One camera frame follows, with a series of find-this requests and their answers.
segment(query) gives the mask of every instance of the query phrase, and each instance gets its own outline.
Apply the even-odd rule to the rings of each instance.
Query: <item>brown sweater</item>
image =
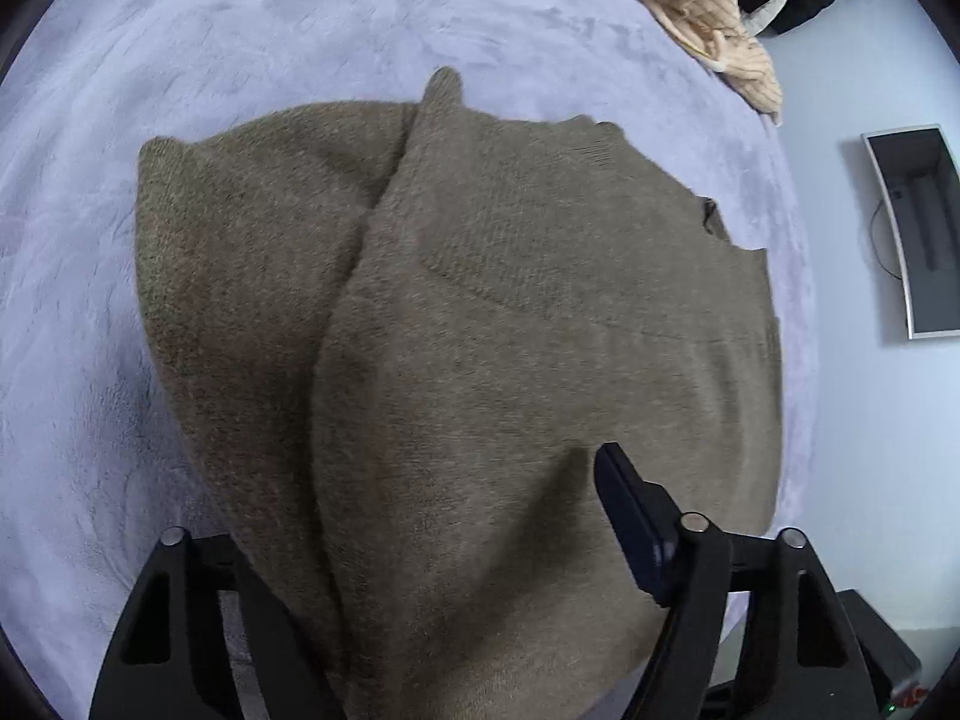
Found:
[[[724,528],[779,476],[765,255],[612,124],[308,105],[140,156],[137,276],[192,460],[352,718],[574,718],[647,656],[590,480]]]

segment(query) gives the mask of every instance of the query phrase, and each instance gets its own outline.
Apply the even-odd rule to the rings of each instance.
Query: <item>cable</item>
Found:
[[[880,259],[880,252],[877,251],[877,239],[874,238],[874,222],[877,221],[877,214],[880,213],[880,209],[882,207],[883,207],[883,200],[877,203],[877,208],[874,209],[874,213],[870,217],[870,224],[868,225],[869,233],[870,233],[870,246],[874,250],[874,258],[875,260],[877,260],[877,264],[883,269],[883,272],[885,274],[893,276],[894,279],[898,281],[902,281],[904,280],[902,276],[896,275],[894,271],[891,271],[891,269],[887,268],[887,266],[883,264],[883,261]]]

